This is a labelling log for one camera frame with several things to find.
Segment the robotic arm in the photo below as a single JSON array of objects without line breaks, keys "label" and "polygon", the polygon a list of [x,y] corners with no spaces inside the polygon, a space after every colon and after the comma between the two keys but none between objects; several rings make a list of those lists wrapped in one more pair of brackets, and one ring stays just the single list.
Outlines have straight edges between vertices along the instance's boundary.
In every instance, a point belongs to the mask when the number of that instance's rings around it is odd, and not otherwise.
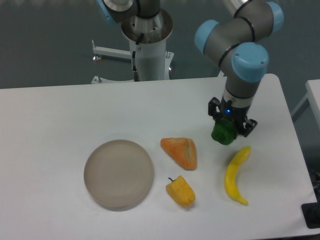
[{"label": "robotic arm", "polygon": [[280,6],[262,0],[223,0],[234,19],[226,24],[204,22],[196,31],[194,42],[227,76],[221,101],[208,104],[208,114],[215,120],[212,138],[228,145],[238,135],[247,137],[258,124],[247,113],[267,72],[267,51],[254,42],[278,31],[284,22]]},{"label": "robotic arm", "polygon": [[166,40],[173,29],[160,0],[96,0],[109,25],[121,22],[129,40],[135,81],[165,79]]}]

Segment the cable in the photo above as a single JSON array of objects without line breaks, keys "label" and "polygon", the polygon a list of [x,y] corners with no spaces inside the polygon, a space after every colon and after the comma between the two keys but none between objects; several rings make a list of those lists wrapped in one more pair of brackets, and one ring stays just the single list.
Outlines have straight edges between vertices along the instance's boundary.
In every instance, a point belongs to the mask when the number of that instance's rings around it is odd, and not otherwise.
[{"label": "cable", "polygon": [[133,75],[135,75],[135,73],[137,73],[137,67],[136,67],[136,51],[138,50],[138,45],[139,43],[141,43],[141,41],[143,40],[144,38],[144,34],[143,33],[140,33],[140,36],[139,38],[136,40],[135,42],[135,46],[134,46],[134,50],[132,51],[132,59],[131,59],[131,62],[132,62],[132,71],[133,71]]}]

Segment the blue joint cap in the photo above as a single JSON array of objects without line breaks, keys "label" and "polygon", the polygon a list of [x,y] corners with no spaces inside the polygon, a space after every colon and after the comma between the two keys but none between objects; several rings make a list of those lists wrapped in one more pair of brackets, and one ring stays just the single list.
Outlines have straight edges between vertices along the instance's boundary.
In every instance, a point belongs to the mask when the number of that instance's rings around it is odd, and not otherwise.
[{"label": "blue joint cap", "polygon": [[235,74],[249,83],[260,82],[267,72],[267,50],[254,42],[240,44],[233,52],[231,64]]},{"label": "blue joint cap", "polygon": [[273,14],[273,27],[271,34],[274,34],[278,30],[282,28],[285,21],[284,12],[282,11],[281,7],[273,1],[266,2],[271,7],[272,14]]},{"label": "blue joint cap", "polygon": [[215,20],[207,20],[200,25],[194,35],[194,43],[196,47],[205,54],[205,46],[208,40],[208,37],[211,31],[217,26],[219,23]]},{"label": "blue joint cap", "polygon": [[100,11],[103,19],[105,20],[105,22],[109,25],[112,25],[112,26],[116,25],[117,23],[115,22],[115,20],[112,18],[112,16],[108,12],[106,6],[103,3],[103,0],[95,0],[95,1],[98,5],[99,11]]}]

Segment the white table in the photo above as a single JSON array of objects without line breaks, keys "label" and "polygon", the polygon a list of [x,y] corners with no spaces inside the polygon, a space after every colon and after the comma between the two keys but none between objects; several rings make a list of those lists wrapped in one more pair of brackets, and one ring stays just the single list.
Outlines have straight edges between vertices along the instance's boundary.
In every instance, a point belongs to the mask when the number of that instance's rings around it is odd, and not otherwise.
[{"label": "white table", "polygon": [[[320,233],[301,204],[316,201],[278,78],[267,74],[249,117],[258,126],[229,146],[211,139],[208,101],[225,78],[0,90],[1,240],[252,240]],[[185,171],[161,149],[164,137],[192,138],[198,168]],[[128,211],[96,204],[83,180],[91,152],[104,142],[142,145],[154,164],[145,200]],[[248,206],[224,190],[229,160],[250,158],[237,178]],[[196,194],[189,210],[166,193],[183,175]]]}]

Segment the black object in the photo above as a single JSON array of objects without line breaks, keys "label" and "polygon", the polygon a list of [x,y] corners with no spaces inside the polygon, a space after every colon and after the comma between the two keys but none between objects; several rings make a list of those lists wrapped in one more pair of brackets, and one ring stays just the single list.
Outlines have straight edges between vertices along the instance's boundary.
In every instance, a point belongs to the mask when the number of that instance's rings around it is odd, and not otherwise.
[{"label": "black object", "polygon": [[320,203],[305,203],[301,205],[306,226],[309,229],[320,228]]},{"label": "black object", "polygon": [[249,107],[250,106],[244,108],[232,107],[231,100],[226,102],[224,98],[222,98],[220,102],[214,97],[208,103],[208,115],[216,122],[219,122],[221,119],[229,120],[235,125],[238,134],[247,137],[258,124],[256,120],[247,118]]}]

